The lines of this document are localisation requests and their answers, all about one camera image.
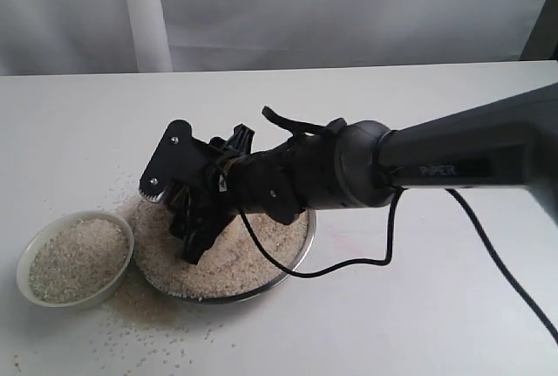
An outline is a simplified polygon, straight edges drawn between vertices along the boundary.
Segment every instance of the white backdrop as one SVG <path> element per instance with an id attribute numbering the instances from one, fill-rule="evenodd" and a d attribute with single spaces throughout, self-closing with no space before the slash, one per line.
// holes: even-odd
<path id="1" fill-rule="evenodd" d="M 0 73 L 513 60 L 543 3 L 0 0 Z"/>

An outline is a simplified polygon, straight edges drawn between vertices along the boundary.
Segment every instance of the white table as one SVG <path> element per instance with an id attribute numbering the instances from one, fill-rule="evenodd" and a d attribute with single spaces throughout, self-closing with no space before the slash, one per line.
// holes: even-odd
<path id="1" fill-rule="evenodd" d="M 96 361 L 87 339 L 102 311 L 55 318 L 15 285 L 18 255 L 46 223 L 64 212 L 111 209 L 135 192 L 170 120 L 190 121 L 202 140 L 226 137 L 242 122 L 262 149 L 287 136 L 260 115 L 263 105 L 301 120 L 344 116 L 400 128 L 555 81 L 555 62 L 0 78 L 0 374 L 558 374 L 552 339 L 457 203 L 438 190 L 404 195 L 388 268 L 290 278 L 258 301 L 203 308 L 191 318 L 198 324 L 181 345 L 187 355 L 178 370 L 153 356 L 130 366 L 146 355 L 142 343 L 127 347 L 126 360 Z M 510 270 L 558 324 L 556 226 L 521 190 L 464 194 Z M 301 270 L 381 256 L 386 214 L 320 212 Z M 204 340 L 205 319 L 224 323 L 213 344 Z M 165 341 L 153 334 L 156 345 Z"/>

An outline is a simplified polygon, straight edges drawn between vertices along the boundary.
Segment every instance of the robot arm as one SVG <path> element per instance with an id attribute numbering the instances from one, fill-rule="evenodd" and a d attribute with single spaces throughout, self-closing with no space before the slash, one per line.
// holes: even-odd
<path id="1" fill-rule="evenodd" d="M 174 212 L 186 261 L 198 262 L 239 204 L 290 224 L 305 209 L 384 206 L 396 188 L 523 186 L 557 217 L 558 84 L 399 131 L 371 120 L 312 125 L 267 107 L 263 115 L 292 133 L 268 151 L 250 153 L 254 132 L 244 125 L 206 144 L 184 120 L 157 146 L 139 191 Z"/>

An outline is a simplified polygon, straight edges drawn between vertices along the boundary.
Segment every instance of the uncooked rice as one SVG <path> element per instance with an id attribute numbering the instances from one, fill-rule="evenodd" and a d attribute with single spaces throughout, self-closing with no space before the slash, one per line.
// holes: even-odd
<path id="1" fill-rule="evenodd" d="M 259 288 L 281 274 L 256 248 L 240 217 L 196 265 L 179 258 L 182 241 L 168 232 L 171 219 L 164 205 L 143 201 L 131 220 L 136 264 L 160 291 L 197 299 L 229 297 Z M 248 215 L 248 219 L 263 247 L 280 263 L 291 265 L 307 236 L 308 213 L 290 226 L 263 214 Z"/>
<path id="2" fill-rule="evenodd" d="M 31 291 L 53 304 L 89 297 L 116 277 L 128 250 L 117 224 L 98 218 L 78 222 L 39 250 L 31 263 Z"/>

